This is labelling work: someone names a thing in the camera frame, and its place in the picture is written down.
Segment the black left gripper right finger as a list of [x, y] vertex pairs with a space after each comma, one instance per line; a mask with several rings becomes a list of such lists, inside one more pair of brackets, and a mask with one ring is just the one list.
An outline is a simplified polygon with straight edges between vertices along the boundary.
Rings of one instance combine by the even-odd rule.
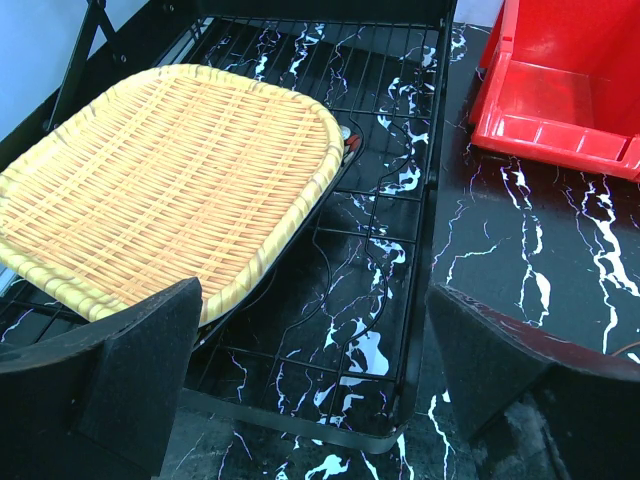
[[479, 478], [638, 478], [637, 363], [551, 335], [444, 284], [430, 287], [428, 310]]

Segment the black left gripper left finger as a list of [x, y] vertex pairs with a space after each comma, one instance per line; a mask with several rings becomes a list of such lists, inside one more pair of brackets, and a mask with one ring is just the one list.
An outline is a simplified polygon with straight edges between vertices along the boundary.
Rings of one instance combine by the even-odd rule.
[[201, 296], [185, 279], [62, 335], [2, 347], [2, 478], [159, 475]]

